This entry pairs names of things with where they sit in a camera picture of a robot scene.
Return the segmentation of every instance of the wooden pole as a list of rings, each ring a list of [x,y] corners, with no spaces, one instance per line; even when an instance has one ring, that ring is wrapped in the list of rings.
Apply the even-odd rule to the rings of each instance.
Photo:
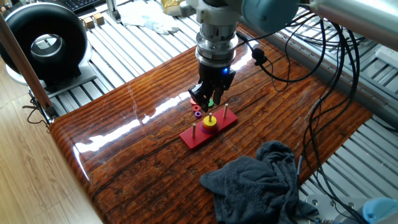
[[[197,124],[193,123],[193,124],[192,124],[192,137],[193,137],[193,138],[195,137],[196,127],[197,127]]]
[[[17,66],[18,71],[25,78],[26,83],[35,95],[36,100],[40,103],[43,109],[51,107],[52,104],[49,96],[45,93],[36,73],[33,71],[32,66],[27,60],[3,16],[0,16],[0,41],[14,64]]]
[[[227,109],[228,109],[228,104],[226,103],[226,104],[225,104],[225,107],[224,107],[224,115],[223,115],[223,118],[226,117]]]

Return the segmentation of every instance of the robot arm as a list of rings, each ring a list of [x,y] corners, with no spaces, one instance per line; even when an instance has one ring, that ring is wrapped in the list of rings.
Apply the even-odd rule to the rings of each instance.
[[[189,92],[207,111],[210,98],[218,105],[233,81],[235,71],[230,66],[236,55],[236,28],[241,15],[266,32],[277,32],[294,18],[299,0],[187,0],[180,5],[182,14],[189,11],[187,5],[196,8],[201,24],[195,52],[199,82]]]
[[[300,4],[387,47],[398,50],[397,0],[186,0],[182,14],[196,9],[201,24],[196,56],[199,82],[191,87],[192,98],[207,111],[213,96],[216,104],[228,90],[235,72],[230,65],[238,43],[236,27],[241,15],[264,32],[274,33],[296,15]]]

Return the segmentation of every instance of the cable clip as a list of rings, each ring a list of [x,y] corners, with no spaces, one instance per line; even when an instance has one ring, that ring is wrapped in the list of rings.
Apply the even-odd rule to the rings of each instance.
[[[251,56],[256,60],[254,63],[256,66],[262,65],[268,61],[266,54],[260,48],[253,49]]]

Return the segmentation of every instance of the red base board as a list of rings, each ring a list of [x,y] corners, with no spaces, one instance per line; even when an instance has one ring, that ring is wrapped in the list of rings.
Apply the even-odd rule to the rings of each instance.
[[[238,120],[238,117],[230,110],[227,110],[225,118],[223,118],[223,115],[224,115],[224,108],[213,113],[213,116],[217,119],[217,126],[218,126],[217,133],[209,134],[204,132],[201,129],[201,124],[203,122],[203,120],[201,120],[196,126],[194,138],[192,137],[192,128],[189,128],[180,134],[181,139],[192,150],[198,147],[199,145],[203,144],[204,142],[208,141],[211,137],[214,137],[220,132],[224,131],[226,128],[228,128]]]

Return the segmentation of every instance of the green ring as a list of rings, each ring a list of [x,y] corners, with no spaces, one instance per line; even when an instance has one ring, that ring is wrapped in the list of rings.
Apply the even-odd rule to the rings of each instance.
[[[209,108],[212,108],[213,106],[214,106],[214,102],[213,102],[213,99],[210,99],[209,100]]]

